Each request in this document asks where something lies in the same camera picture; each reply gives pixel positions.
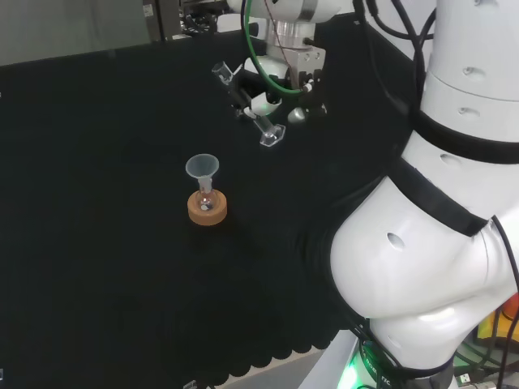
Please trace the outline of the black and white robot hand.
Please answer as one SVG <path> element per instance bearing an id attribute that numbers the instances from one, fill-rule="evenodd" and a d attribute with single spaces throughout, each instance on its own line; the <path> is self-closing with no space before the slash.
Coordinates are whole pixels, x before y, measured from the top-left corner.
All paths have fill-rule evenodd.
<path id="1" fill-rule="evenodd" d="M 233 72 L 227 90 L 237 115 L 250 119 L 267 117 L 284 103 L 289 106 L 287 120 L 291 124 L 299 124 L 310 118 L 321 118 L 328 114 L 326 105 L 318 98 L 318 89 L 315 88 L 300 97 L 282 96 L 271 84 L 265 82 L 251 58 L 247 58 Z"/>

